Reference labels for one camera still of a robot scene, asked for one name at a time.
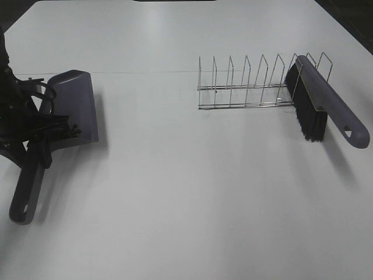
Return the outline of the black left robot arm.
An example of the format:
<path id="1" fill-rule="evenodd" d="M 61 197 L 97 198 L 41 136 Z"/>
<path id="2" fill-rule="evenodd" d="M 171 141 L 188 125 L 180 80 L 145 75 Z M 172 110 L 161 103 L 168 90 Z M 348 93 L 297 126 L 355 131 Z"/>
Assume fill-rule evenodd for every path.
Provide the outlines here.
<path id="1" fill-rule="evenodd" d="M 1 30 L 1 146 L 15 146 L 25 156 L 23 143 L 35 144 L 38 160 L 49 168 L 50 142 L 81 133 L 68 124 L 68 115 L 55 114 L 56 98 L 56 90 L 43 79 L 20 80 L 13 74 Z"/>

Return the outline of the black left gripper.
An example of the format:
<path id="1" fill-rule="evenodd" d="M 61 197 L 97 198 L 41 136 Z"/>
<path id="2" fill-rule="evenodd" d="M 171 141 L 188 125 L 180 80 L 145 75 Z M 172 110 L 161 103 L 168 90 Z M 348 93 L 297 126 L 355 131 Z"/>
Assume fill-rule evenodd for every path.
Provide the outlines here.
<path id="1" fill-rule="evenodd" d="M 52 163 L 50 143 L 80 134 L 68 115 L 55 115 L 56 90 L 41 79 L 1 78 L 1 147 L 24 142 L 36 145 L 44 168 Z"/>

